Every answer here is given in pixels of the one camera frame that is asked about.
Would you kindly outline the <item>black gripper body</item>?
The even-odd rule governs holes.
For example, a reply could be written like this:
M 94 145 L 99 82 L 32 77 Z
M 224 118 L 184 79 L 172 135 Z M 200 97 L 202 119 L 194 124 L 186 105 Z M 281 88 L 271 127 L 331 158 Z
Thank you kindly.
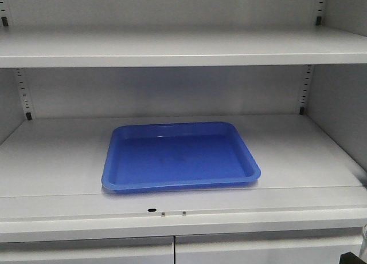
M 340 256 L 339 264 L 366 264 L 366 262 L 352 252 L 347 252 Z

